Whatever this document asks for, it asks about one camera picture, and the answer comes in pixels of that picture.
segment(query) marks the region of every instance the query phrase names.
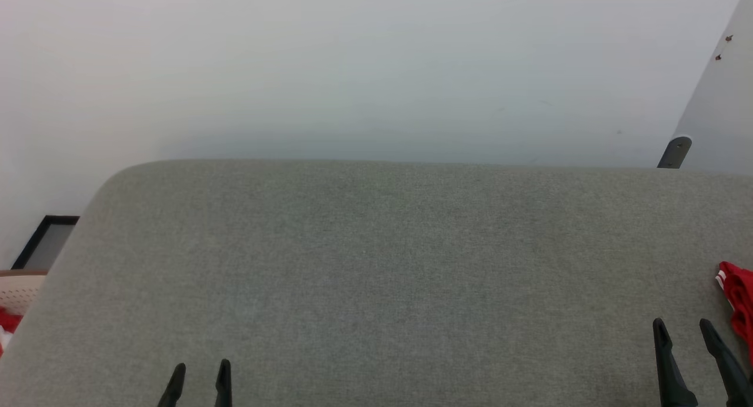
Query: perforated basket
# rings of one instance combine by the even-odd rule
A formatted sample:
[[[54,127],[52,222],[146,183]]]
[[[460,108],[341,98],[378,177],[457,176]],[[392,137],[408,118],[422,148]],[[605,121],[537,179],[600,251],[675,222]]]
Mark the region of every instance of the perforated basket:
[[[45,277],[46,271],[0,271],[0,307],[24,315]]]

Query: table surface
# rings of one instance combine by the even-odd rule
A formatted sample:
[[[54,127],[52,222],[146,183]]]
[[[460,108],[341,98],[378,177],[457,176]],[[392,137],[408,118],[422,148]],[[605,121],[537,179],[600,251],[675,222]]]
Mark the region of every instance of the table surface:
[[[658,405],[664,318],[702,405],[753,179],[674,169],[169,161],[117,174],[0,359],[0,406]]]

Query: gray table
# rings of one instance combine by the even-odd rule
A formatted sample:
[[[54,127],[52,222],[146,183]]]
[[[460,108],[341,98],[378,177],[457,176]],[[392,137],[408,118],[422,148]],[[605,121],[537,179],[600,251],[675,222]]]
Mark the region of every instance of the gray table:
[[[702,405],[699,318],[753,265],[753,179],[674,169],[171,161],[97,193],[0,361],[0,405],[658,405],[664,318]]]

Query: gray floor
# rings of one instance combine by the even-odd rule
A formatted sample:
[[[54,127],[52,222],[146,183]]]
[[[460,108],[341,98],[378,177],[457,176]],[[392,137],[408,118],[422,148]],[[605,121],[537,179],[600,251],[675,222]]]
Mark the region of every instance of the gray floor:
[[[24,269],[49,270],[71,231],[73,231],[73,225],[51,225]]]

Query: black baseboard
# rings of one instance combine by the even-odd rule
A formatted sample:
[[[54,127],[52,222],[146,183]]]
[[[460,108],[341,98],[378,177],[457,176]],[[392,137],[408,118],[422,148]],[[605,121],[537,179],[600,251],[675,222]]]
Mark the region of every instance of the black baseboard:
[[[45,216],[45,219],[39,224],[37,230],[34,231],[34,235],[29,238],[29,242],[26,243],[24,251],[18,255],[18,259],[14,262],[11,270],[26,267],[26,263],[29,262],[34,250],[37,249],[40,241],[45,237],[46,230],[48,230],[51,225],[75,225],[77,222],[78,216]]]

